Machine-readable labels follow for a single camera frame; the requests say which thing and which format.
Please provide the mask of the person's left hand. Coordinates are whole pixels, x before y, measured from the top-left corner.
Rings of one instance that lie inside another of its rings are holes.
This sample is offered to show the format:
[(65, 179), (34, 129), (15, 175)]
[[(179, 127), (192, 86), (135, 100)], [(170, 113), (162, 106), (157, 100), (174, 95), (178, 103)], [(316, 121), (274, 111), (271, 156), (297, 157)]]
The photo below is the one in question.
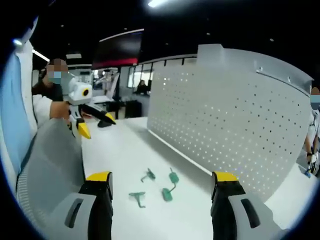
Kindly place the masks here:
[(50, 105), (49, 117), (69, 120), (69, 103), (67, 101), (53, 101)]

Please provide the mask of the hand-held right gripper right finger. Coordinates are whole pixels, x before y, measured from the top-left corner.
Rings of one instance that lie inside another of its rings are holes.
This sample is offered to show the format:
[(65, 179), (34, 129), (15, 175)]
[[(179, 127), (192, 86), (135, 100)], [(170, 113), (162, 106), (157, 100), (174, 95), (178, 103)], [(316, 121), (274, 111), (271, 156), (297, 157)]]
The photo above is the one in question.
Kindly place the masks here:
[(210, 215), (214, 240), (281, 240), (288, 232), (275, 223), (260, 198), (246, 192), (229, 172), (212, 172)]

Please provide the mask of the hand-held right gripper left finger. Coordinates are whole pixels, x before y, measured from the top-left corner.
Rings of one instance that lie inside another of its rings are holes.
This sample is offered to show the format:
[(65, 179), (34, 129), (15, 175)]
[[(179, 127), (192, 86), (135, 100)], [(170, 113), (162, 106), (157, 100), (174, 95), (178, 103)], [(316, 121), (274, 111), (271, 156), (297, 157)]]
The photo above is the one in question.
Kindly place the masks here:
[(51, 213), (52, 240), (110, 240), (113, 218), (113, 174), (87, 177)]

